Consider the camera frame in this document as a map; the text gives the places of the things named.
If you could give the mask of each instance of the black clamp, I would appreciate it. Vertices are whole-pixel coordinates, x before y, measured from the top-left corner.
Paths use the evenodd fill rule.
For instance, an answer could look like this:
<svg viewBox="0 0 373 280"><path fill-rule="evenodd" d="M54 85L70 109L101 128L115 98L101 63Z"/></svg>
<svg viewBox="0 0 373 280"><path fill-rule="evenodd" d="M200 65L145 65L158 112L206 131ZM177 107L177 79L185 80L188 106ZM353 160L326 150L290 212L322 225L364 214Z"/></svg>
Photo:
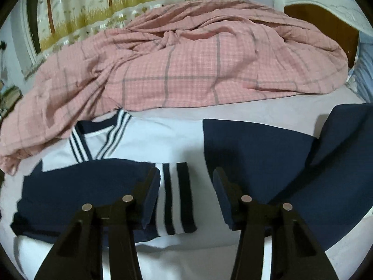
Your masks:
<svg viewBox="0 0 373 280"><path fill-rule="evenodd" d="M101 280L103 227L109 227L111 280L141 280L133 230L149 224L151 214L144 212L153 211L149 208L155 206L159 185L160 172L152 168L131 195L113 205L83 205L53 245L35 280Z"/></svg>
<svg viewBox="0 0 373 280"><path fill-rule="evenodd" d="M318 241L289 203L259 204L231 183L222 168L213 185L224 220L241 236L231 280L262 278L264 238L272 236L271 280L338 280Z"/></svg>
<svg viewBox="0 0 373 280"><path fill-rule="evenodd" d="M150 222L144 208L154 207L159 185L160 173L152 168L131 195L113 205L83 205L35 280L101 280L103 227L109 227L111 280L141 280L132 231ZM289 203L257 203L231 183L222 168L215 169L213 185L225 222L232 230L241 230L231 280L261 280L266 235L272 237L271 280L338 280L324 251Z"/></svg>

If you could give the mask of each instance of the bed sheet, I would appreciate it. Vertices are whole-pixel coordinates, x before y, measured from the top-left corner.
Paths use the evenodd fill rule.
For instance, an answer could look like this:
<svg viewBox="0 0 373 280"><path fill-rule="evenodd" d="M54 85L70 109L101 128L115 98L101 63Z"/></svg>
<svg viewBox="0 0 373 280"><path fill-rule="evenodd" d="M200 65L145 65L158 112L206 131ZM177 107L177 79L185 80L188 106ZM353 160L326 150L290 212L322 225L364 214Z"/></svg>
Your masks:
<svg viewBox="0 0 373 280"><path fill-rule="evenodd" d="M294 97L263 100L230 105L219 105L193 109L154 109L132 113L143 118L178 119L225 119L268 124L285 129L319 136L328 114L334 106L344 103L362 103L347 87L341 87L327 95L298 95ZM31 172L41 155L63 146L65 141L47 148L38 156L22 161L18 174L6 176L0 193L0 242L12 262L29 280L48 253L51 245L27 237L17 238L10 228L17 201L21 195L23 176ZM147 279L229 279L233 268L239 239L238 232L231 232L221 216L220 207L213 189L201 194L210 206L214 216L210 228L199 228L196 233L160 237L137 245L143 278ZM363 219L347 236L326 253L336 268L340 279L348 279L368 249L373 244L373 217ZM271 241L266 240L264 273L262 279L269 279ZM104 251L104 279L110 278L108 253Z"/></svg>

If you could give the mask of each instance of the silver rivet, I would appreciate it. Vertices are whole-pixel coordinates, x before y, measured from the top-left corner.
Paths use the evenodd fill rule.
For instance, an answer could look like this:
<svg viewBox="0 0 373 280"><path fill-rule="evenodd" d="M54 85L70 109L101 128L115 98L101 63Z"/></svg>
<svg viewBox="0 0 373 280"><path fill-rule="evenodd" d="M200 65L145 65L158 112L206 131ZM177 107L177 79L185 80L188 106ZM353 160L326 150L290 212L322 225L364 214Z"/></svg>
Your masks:
<svg viewBox="0 0 373 280"><path fill-rule="evenodd" d="M131 202L133 199L134 197L132 195L125 195L122 198L123 202Z"/></svg>
<svg viewBox="0 0 373 280"><path fill-rule="evenodd" d="M285 210L292 210L293 209L293 206L290 204L290 203L284 203L282 205L283 209Z"/></svg>
<svg viewBox="0 0 373 280"><path fill-rule="evenodd" d="M250 203L252 201L252 198L250 196L248 196L248 195L243 195L241 197L241 200L242 200L242 202Z"/></svg>
<svg viewBox="0 0 373 280"><path fill-rule="evenodd" d="M84 210L85 212L91 209L92 209L92 204L86 203L85 205L82 206L82 210Z"/></svg>

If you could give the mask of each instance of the blanket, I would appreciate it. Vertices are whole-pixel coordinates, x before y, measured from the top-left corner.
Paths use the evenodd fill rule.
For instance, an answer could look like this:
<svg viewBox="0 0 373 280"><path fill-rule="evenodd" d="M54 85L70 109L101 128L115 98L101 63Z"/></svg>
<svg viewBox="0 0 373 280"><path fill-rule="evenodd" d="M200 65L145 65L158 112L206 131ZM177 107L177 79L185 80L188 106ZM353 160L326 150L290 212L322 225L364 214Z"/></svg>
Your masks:
<svg viewBox="0 0 373 280"><path fill-rule="evenodd" d="M310 23L249 0L197 0L156 8L125 28L64 47L5 118L0 168L66 138L78 120L121 107L201 107L344 84L342 48Z"/></svg>

